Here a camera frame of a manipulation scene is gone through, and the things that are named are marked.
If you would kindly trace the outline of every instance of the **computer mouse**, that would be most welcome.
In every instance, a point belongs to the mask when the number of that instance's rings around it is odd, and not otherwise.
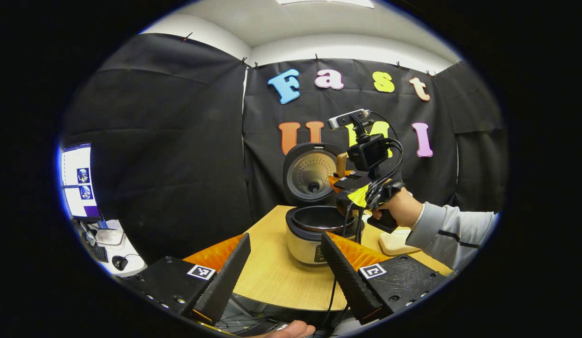
[[[111,259],[111,263],[113,263],[113,267],[119,271],[123,271],[126,265],[128,265],[128,260],[120,255],[114,255]]]

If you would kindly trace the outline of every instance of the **keyboard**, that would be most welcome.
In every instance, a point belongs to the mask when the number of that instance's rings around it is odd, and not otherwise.
[[[107,249],[104,246],[95,246],[95,257],[97,257],[99,261],[109,263],[109,259],[107,258]]]

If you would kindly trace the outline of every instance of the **white wall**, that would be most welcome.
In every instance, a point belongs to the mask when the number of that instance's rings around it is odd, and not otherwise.
[[[455,62],[419,47],[386,38],[355,34],[320,34],[294,37],[255,47],[247,62],[253,65],[318,58],[346,58],[395,64],[440,73]]]
[[[247,64],[315,58],[348,58],[400,65],[407,68],[440,73],[455,62],[425,51],[420,47],[386,38],[356,34],[318,34],[278,40],[249,47],[243,40],[209,21],[194,15],[172,14],[150,26],[143,33],[166,33],[207,43],[239,60],[247,56]]]
[[[175,36],[188,37],[192,40],[207,43],[241,60],[251,54],[249,47],[243,40],[234,36],[224,28],[203,20],[193,15],[174,13],[157,21],[149,28],[141,32],[144,33],[165,33]]]

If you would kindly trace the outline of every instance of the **blue letter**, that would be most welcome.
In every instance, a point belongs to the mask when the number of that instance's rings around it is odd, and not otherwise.
[[[284,73],[272,77],[268,81],[268,84],[271,84],[278,90],[278,94],[280,94],[280,102],[284,105],[285,103],[295,100],[299,97],[299,92],[295,92],[292,90],[293,88],[299,88],[299,81],[295,78],[299,75],[299,72],[296,69],[289,69]]]

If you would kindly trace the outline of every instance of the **black curtain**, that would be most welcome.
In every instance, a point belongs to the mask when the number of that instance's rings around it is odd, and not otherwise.
[[[198,41],[140,34],[78,90],[63,144],[91,141],[99,208],[148,264],[252,224],[243,175],[246,65]]]
[[[299,71],[296,79],[300,85],[294,90],[300,96],[281,104],[280,95],[268,81],[289,69]],[[317,71],[323,69],[340,72],[344,87],[335,90],[316,86]],[[375,88],[372,78],[375,71],[391,76],[395,86],[393,92],[379,92]],[[426,84],[424,90],[431,97],[429,101],[417,96],[414,86],[409,83],[413,77]],[[324,122],[321,141],[346,149],[349,145],[347,130],[331,131],[326,122],[331,117],[360,108],[382,114],[398,133],[404,147],[402,173],[407,189],[420,201],[438,205],[454,203],[458,171],[456,137],[440,95],[439,88],[428,74],[382,62],[300,60],[250,69],[244,98],[243,139],[253,220],[259,220],[276,205],[288,205],[282,188],[285,154],[281,149],[279,125],[284,122],[301,124],[297,131],[297,143],[301,143],[310,141],[307,122]],[[418,141],[411,126],[415,122],[428,124],[432,157],[417,156]],[[388,135],[394,136],[391,129]],[[398,152],[394,152],[386,168],[394,165],[393,161],[398,158],[395,154]]]
[[[499,211],[508,180],[508,133],[489,85],[465,62],[441,71],[435,82],[458,140],[456,205],[464,211]]]

